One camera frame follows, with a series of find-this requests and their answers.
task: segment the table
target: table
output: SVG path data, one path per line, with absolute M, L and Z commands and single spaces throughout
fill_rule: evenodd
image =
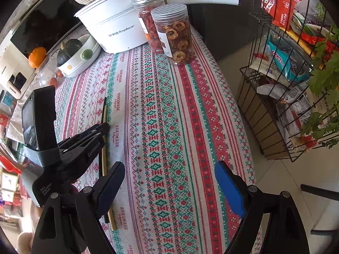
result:
M 250 148 L 236 102 L 215 60 L 193 30 L 195 59 L 170 66 L 145 44 L 101 52 L 81 75 L 56 91 L 57 140 L 101 121 L 107 97 L 109 166 L 125 180 L 114 200 L 117 231 L 102 227 L 117 253 L 223 253 L 239 217 L 214 177 L 224 160 L 254 184 Z M 96 158 L 76 186 L 99 177 Z M 258 253 L 258 234 L 253 253 Z

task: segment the tiled floor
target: tiled floor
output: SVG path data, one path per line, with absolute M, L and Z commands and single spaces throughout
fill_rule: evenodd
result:
M 251 44 L 219 61 L 229 87 L 237 95 L 241 79 L 240 67 L 248 63 Z M 311 229 L 331 230 L 339 227 L 339 202 L 301 192 L 300 185 L 308 184 L 328 190 L 339 191 L 339 145 L 332 149 L 318 148 L 303 154 L 294 163 L 290 160 L 266 160 L 260 153 L 258 143 L 246 123 L 254 162 L 257 186 L 267 193 L 279 194 L 289 191 L 301 215 L 311 254 L 321 254 L 330 238 L 310 234 Z M 268 214 L 262 220 L 263 233 L 268 223 Z

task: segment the plastic jar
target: plastic jar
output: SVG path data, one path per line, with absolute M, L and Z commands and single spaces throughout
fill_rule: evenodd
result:
M 162 44 L 150 12 L 152 9 L 163 5 L 164 0 L 132 0 L 132 4 L 138 10 L 139 21 L 152 52 L 163 53 Z
M 151 11 L 165 55 L 175 65 L 193 60 L 192 35 L 187 6 L 163 5 Z

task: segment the screw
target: screw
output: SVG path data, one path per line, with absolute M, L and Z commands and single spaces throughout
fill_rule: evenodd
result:
M 252 192 L 252 193 L 255 193 L 255 192 L 258 191 L 258 188 L 256 186 L 254 186 L 254 185 L 250 185 L 249 186 L 249 191 Z
M 285 197 L 285 198 L 289 198 L 291 196 L 291 194 L 287 191 L 283 191 L 282 195 Z
M 83 192 L 88 194 L 89 192 L 92 191 L 92 187 L 91 186 L 86 186 L 84 189 L 83 189 Z
M 57 198 L 58 196 L 59 196 L 58 193 L 52 193 L 52 194 L 50 195 L 51 198 Z

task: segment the strap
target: strap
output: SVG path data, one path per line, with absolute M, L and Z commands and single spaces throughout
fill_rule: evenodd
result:
M 25 156 L 41 167 L 47 167 L 61 161 L 59 147 L 45 151 L 35 151 L 24 145 Z

